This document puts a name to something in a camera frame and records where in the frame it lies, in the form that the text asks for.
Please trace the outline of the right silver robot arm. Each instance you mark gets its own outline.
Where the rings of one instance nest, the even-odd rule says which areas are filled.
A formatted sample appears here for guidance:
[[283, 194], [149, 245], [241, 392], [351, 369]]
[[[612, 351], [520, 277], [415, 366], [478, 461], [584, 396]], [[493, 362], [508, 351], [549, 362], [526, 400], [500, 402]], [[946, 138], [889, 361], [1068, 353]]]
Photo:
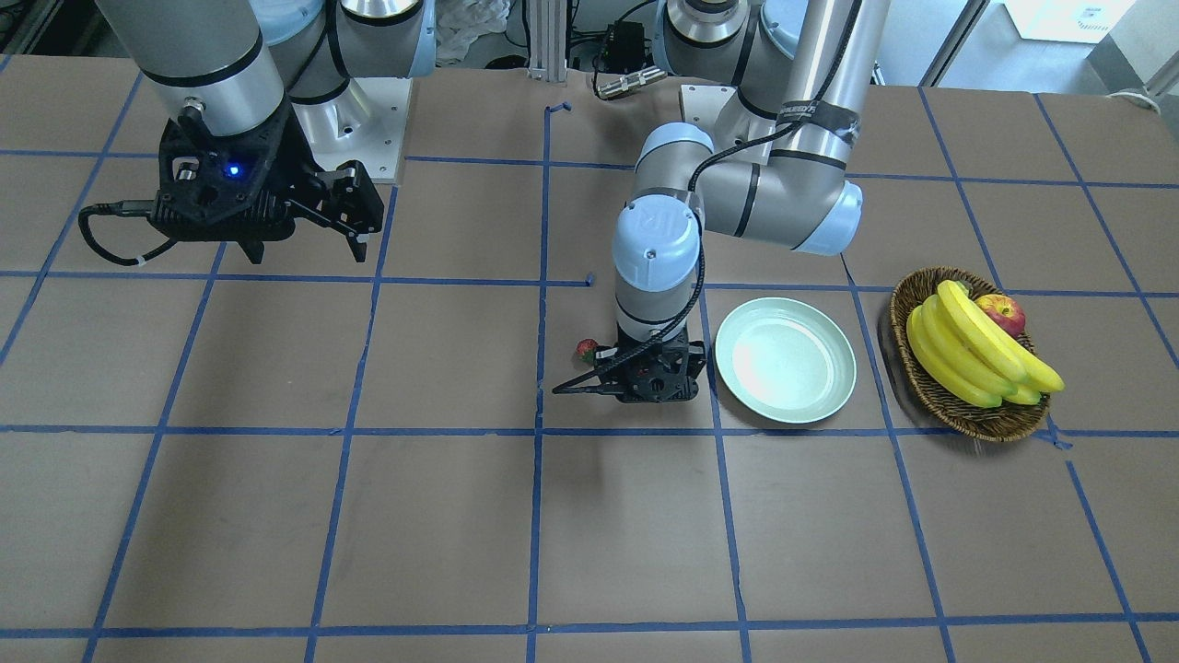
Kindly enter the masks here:
[[139, 267], [182, 242], [230, 242], [261, 263], [299, 221], [364, 262], [386, 205], [378, 110], [365, 78], [429, 76], [433, 1], [101, 1], [99, 9], [169, 111], [151, 201], [84, 206], [83, 239]]

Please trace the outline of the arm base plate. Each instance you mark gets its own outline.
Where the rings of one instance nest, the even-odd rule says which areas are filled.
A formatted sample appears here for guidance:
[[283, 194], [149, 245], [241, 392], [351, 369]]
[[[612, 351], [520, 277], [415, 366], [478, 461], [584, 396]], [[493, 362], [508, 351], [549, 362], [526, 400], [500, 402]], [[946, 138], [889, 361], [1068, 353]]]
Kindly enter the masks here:
[[404, 78], [358, 78], [336, 98], [296, 104], [312, 158], [324, 169], [357, 160], [376, 184], [396, 184], [414, 81]]

